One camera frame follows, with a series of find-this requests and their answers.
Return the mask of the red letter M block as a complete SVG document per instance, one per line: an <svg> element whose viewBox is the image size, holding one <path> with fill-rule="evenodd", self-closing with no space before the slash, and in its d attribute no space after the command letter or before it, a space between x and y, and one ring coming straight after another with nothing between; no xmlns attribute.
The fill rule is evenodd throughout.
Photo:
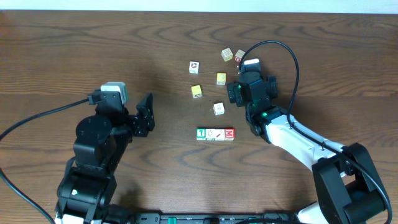
<svg viewBox="0 0 398 224"><path fill-rule="evenodd" d="M225 141L233 141L235 138L235 130L234 128L228 128L224 130L224 140Z"/></svg>

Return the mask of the white hammer block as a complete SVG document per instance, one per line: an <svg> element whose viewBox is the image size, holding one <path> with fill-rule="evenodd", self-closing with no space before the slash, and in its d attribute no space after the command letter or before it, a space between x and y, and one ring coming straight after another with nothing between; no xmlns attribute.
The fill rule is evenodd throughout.
<svg viewBox="0 0 398 224"><path fill-rule="evenodd" d="M224 141L224 140L225 140L225 130L215 129L215 141Z"/></svg>

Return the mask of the green number 7 block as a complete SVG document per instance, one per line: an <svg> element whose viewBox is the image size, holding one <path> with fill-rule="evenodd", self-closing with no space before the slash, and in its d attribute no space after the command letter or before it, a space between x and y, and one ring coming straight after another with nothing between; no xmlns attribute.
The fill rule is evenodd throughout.
<svg viewBox="0 0 398 224"><path fill-rule="evenodd" d="M197 128L196 135L197 135L198 141L205 141L206 140L206 129L205 128Z"/></svg>

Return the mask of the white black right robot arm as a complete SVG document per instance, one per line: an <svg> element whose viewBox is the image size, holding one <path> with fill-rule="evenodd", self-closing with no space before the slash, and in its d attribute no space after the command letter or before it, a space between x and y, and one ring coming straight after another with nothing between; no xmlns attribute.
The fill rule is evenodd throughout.
<svg viewBox="0 0 398 224"><path fill-rule="evenodd" d="M316 207L305 208L298 218L320 223L366 223L381 212L392 221L392 207L368 150L359 143L345 146L329 141L300 124L289 111L273 105L275 77L264 80L259 72L241 73L227 86L231 103L243 106L254 135L282 148L313 174Z"/></svg>

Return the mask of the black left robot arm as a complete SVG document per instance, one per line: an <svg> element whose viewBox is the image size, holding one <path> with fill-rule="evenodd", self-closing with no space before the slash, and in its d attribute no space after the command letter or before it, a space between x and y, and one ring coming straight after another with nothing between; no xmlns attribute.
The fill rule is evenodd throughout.
<svg viewBox="0 0 398 224"><path fill-rule="evenodd" d="M74 157L57 189L56 223L135 223L131 211L111 204L115 170L133 137L146 137L155 126L153 96L147 94L131 115L117 91L88 95L96 113L78 123Z"/></svg>

